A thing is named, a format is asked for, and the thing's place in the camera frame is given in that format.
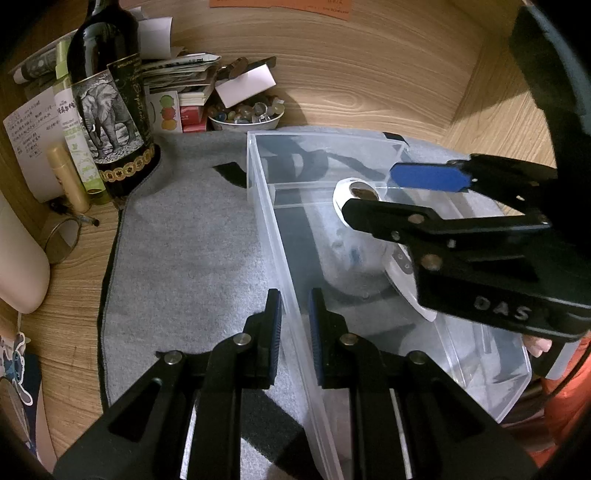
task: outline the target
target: gray felt mat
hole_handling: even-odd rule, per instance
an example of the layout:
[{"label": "gray felt mat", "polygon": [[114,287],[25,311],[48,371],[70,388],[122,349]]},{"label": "gray felt mat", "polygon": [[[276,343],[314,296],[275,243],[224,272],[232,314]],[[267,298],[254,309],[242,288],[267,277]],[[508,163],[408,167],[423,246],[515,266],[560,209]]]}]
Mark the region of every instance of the gray felt mat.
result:
[{"label": "gray felt mat", "polygon": [[[407,140],[415,161],[462,158]],[[169,135],[157,142],[160,164],[130,195],[122,214],[103,305],[100,347],[108,404],[155,362],[156,351],[211,350],[242,331],[246,318],[264,308],[267,295],[246,190],[212,168],[236,162],[246,170],[246,135]],[[243,479],[319,478],[298,412],[280,355],[275,386],[243,393]]]}]

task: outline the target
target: stack of papers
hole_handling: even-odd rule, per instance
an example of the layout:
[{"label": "stack of papers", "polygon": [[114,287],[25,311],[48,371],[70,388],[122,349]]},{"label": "stack of papers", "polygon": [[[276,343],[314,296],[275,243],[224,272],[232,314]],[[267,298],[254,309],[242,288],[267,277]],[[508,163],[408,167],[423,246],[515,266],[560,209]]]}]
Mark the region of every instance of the stack of papers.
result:
[{"label": "stack of papers", "polygon": [[215,86],[219,61],[218,55],[193,53],[144,63],[144,85],[150,95],[177,92],[180,106],[205,105]]}]

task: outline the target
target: white paper note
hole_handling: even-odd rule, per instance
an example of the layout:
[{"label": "white paper note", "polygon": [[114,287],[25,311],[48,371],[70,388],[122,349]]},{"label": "white paper note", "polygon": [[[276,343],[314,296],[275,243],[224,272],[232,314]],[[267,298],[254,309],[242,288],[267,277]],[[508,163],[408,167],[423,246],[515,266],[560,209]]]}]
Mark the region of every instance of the white paper note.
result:
[{"label": "white paper note", "polygon": [[150,18],[139,23],[139,53],[145,60],[170,59],[173,51],[170,46],[172,17]]},{"label": "white paper note", "polygon": [[8,115],[4,127],[33,196],[46,202],[64,195],[45,155],[50,144],[64,138],[53,90],[48,88]]}]

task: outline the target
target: plastic storage container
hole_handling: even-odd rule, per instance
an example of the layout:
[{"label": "plastic storage container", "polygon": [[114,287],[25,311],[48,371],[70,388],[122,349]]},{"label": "plastic storage container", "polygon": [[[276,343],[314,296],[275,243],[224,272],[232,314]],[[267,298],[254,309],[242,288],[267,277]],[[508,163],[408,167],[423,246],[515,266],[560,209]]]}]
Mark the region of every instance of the plastic storage container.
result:
[{"label": "plastic storage container", "polygon": [[349,177],[366,181],[383,199],[429,206],[442,218],[461,218],[458,206],[465,212],[467,205],[477,216],[478,205],[470,207],[473,200],[479,205],[488,201],[473,193],[393,187],[388,172],[401,157],[412,161],[406,143],[377,132],[248,134],[248,197],[269,286],[282,294],[282,346],[300,421],[327,479],[350,477],[349,400],[347,391],[323,391],[317,384],[307,307],[313,287],[322,288],[327,308],[343,315],[351,332],[378,348],[429,354],[497,421],[531,379],[520,335],[442,313],[426,321],[393,288],[376,260],[387,242],[339,220],[332,196],[336,183]]}]

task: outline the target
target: wooden desk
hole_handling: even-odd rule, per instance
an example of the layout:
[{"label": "wooden desk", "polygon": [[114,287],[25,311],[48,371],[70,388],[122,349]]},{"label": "wooden desk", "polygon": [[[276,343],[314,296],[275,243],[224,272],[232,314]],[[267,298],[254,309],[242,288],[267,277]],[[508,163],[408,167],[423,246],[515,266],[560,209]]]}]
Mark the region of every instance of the wooden desk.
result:
[{"label": "wooden desk", "polygon": [[41,361],[47,423],[58,456],[102,414],[96,319],[118,214],[108,204],[87,215],[100,225],[82,227],[74,251],[52,267],[45,301],[22,318],[22,329],[33,340],[27,349]]},{"label": "wooden desk", "polygon": [[[173,44],[233,60],[276,54],[283,125],[386,130],[465,152],[552,164],[543,115],[506,46],[520,0],[353,0],[350,22],[289,9],[208,8],[208,0],[121,0],[152,17],[173,16]],[[4,72],[77,28],[86,5],[56,0],[16,46]],[[0,75],[2,118],[24,101]],[[0,128],[0,189],[38,237],[47,208],[28,191]],[[94,207],[101,226],[83,228],[74,253],[53,270],[43,305],[24,318],[41,359],[50,433],[58,455],[101,413],[96,317],[117,227],[111,206]],[[0,328],[16,313],[0,302]]]}]

